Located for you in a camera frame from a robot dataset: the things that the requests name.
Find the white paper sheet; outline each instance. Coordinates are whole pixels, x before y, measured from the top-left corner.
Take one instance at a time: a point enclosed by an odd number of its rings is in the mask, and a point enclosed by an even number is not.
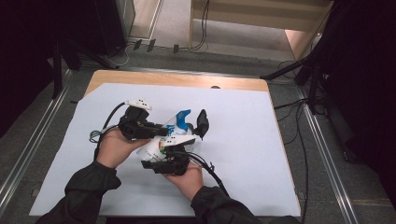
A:
[[[145,99],[153,106],[148,120],[165,123],[178,111],[191,109],[187,122],[196,125],[205,109],[210,128],[194,152],[213,162],[230,196],[256,216],[299,216],[290,168],[266,91],[104,84],[78,103],[31,216],[47,213],[64,196],[72,174],[92,162],[95,144],[89,134],[100,130],[113,108],[125,100]],[[109,124],[117,124],[125,105]],[[216,181],[206,172],[207,186]],[[162,175],[143,169],[135,153],[118,168],[122,185],[105,194],[103,216],[194,216],[190,203]]]

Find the black jacket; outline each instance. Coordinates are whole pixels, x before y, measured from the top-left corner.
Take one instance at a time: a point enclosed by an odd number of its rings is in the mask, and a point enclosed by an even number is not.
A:
[[[116,173],[97,161],[77,171],[66,185],[65,196],[37,224],[94,224],[103,195],[121,184]],[[219,188],[202,187],[191,207],[203,223],[262,224],[242,203],[225,196]]]

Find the black pole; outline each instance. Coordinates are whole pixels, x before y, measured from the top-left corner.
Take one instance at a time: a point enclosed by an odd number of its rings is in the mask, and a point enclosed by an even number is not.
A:
[[[270,75],[267,76],[260,76],[261,79],[265,79],[265,80],[272,80],[274,78],[280,77],[288,72],[291,72],[292,70],[299,68],[300,66],[302,66],[304,63],[306,63],[308,61],[308,57],[302,58],[300,61],[296,61],[295,63],[292,63],[282,69],[280,69],[279,71],[276,71]]]
[[[97,63],[101,64],[104,68],[110,68],[110,69],[118,69],[117,66],[112,66],[110,63],[106,62],[96,54],[94,54],[90,49],[87,49],[80,44],[78,44],[75,41],[72,40],[67,40],[67,42],[70,44],[70,46],[75,49],[76,51],[79,51],[88,57],[90,57],[92,60],[96,61]]]
[[[314,71],[312,73],[311,86],[309,87],[308,94],[308,106],[311,113],[315,115],[317,111],[315,110],[315,100],[317,96],[318,78],[320,76],[320,64],[315,64]]]
[[[64,57],[64,61],[67,66],[72,70],[79,70],[81,67],[81,61],[79,60],[77,53],[64,39],[60,38],[58,42],[61,55]]]
[[[312,64],[309,66],[303,66],[294,78],[294,83],[299,86],[303,86],[305,82],[311,77],[313,73]]]
[[[62,89],[62,62],[59,41],[56,41],[53,46],[53,70],[55,76],[53,78],[52,99],[55,99]]]

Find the electronic device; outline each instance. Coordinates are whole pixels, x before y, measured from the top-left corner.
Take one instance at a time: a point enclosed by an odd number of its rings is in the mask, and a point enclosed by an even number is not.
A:
[[[128,105],[128,108],[120,118],[120,122],[107,127],[115,112],[123,105]],[[228,196],[221,180],[214,173],[214,166],[209,166],[203,158],[192,152],[195,138],[200,136],[203,139],[209,129],[206,111],[204,109],[201,111],[197,118],[197,127],[194,129],[192,124],[185,121],[190,110],[182,110],[165,124],[157,124],[147,121],[148,110],[151,109],[152,106],[144,100],[125,101],[117,105],[106,120],[103,130],[91,133],[90,141],[97,143],[94,158],[96,159],[99,153],[103,136],[118,127],[128,140],[152,138],[148,144],[137,150],[143,168],[152,169],[155,174],[184,175],[192,160],[205,168]],[[98,141],[93,140],[96,136],[99,136]]]

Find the white plastic part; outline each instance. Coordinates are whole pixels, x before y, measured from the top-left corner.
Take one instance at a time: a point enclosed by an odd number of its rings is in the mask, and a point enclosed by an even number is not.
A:
[[[176,146],[185,142],[195,139],[195,135],[173,135],[167,137],[163,142],[163,147]]]
[[[177,119],[176,116],[173,116],[169,119],[164,125],[164,128],[171,129],[172,131],[169,132],[170,136],[155,136],[148,144],[139,148],[136,154],[142,159],[142,161],[163,161],[165,159],[165,154],[163,153],[163,149],[166,147],[164,145],[165,141],[172,137],[172,136],[188,136],[186,139],[193,139],[195,135],[192,134],[192,130],[188,129],[187,131],[180,129],[177,127]],[[193,144],[184,146],[187,152],[192,152],[194,149]]]
[[[136,101],[131,101],[131,100],[127,100],[125,101],[126,105],[130,105],[130,106],[134,106],[134,107],[138,107],[138,108],[142,108],[142,109],[147,109],[147,110],[151,110],[152,106],[149,105],[145,100],[136,100]]]

